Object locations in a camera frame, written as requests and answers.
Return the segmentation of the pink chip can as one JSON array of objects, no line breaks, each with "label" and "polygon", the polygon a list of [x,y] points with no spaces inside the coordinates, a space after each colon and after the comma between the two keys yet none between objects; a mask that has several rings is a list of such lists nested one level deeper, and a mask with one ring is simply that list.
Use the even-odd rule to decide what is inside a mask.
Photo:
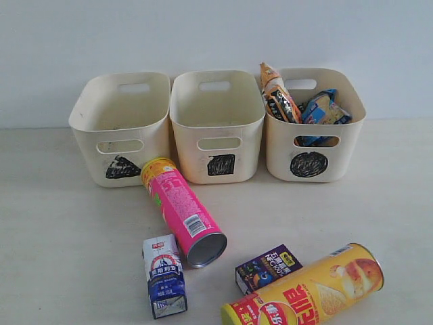
[{"label": "pink chip can", "polygon": [[145,163],[141,181],[191,267],[205,267],[223,254],[226,235],[171,159]]}]

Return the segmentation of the orange noodle packet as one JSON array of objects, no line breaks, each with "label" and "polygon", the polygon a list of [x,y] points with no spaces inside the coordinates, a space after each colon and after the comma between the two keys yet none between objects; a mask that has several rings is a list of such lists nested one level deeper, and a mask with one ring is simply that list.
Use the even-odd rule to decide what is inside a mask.
[{"label": "orange noodle packet", "polygon": [[265,62],[260,64],[260,82],[267,112],[279,121],[300,124],[300,110],[284,85],[281,75]]}]

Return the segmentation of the blue noodle packet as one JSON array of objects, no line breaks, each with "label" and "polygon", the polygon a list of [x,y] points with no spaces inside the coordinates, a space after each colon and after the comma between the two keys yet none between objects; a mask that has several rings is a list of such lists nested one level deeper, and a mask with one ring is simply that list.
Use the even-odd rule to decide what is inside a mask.
[{"label": "blue noodle packet", "polygon": [[[352,116],[336,103],[337,89],[320,91],[307,102],[299,105],[302,124],[308,125],[345,125],[352,121]],[[326,146],[332,140],[330,136],[301,135],[294,144],[301,147]]]}]

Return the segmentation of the yellow chip can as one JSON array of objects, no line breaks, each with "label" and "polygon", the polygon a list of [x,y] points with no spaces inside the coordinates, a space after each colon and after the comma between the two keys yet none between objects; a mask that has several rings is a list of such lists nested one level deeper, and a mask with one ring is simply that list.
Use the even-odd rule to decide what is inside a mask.
[{"label": "yellow chip can", "polygon": [[321,324],[384,285],[376,258],[349,243],[221,308],[229,324]]}]

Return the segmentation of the cream bin with square mark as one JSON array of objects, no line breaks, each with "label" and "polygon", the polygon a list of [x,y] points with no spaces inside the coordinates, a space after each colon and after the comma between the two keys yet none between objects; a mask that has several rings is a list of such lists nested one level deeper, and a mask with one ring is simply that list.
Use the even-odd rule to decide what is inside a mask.
[{"label": "cream bin with square mark", "polygon": [[179,75],[170,119],[183,176],[197,184],[250,179],[257,169],[264,117],[256,79],[248,72]]}]

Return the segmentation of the cream bin with circle mark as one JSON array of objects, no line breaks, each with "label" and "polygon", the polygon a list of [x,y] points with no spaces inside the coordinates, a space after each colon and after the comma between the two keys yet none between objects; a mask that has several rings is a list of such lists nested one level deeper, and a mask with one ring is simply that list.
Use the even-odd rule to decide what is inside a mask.
[{"label": "cream bin with circle mark", "polygon": [[284,82],[310,79],[314,88],[290,88],[294,101],[306,102],[320,91],[336,89],[336,103],[352,116],[344,125],[293,124],[266,115],[266,166],[284,181],[331,182],[347,171],[366,111],[347,77],[326,68],[280,68]]}]

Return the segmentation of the cream bin with triangle mark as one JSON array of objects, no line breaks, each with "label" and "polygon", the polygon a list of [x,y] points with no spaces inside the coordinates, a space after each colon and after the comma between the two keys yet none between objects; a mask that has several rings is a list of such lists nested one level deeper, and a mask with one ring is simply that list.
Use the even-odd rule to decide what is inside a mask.
[{"label": "cream bin with triangle mark", "polygon": [[96,184],[141,185],[148,161],[170,156],[170,79],[160,72],[107,74],[91,79],[69,125]]}]

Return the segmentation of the white blue milk carton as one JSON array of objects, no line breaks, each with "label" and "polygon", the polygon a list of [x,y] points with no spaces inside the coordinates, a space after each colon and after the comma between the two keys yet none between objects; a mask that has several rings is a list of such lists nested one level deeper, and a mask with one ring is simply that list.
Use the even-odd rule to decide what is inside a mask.
[{"label": "white blue milk carton", "polygon": [[175,236],[144,240],[142,256],[153,318],[187,311],[183,266]]}]

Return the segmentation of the purple juice carton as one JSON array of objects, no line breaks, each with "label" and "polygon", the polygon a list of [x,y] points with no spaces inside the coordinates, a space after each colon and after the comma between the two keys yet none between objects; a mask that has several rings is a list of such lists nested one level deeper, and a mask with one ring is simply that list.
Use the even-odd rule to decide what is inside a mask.
[{"label": "purple juice carton", "polygon": [[249,295],[301,268],[302,264],[295,255],[286,245],[280,244],[237,266],[234,271],[235,283],[243,295]]}]

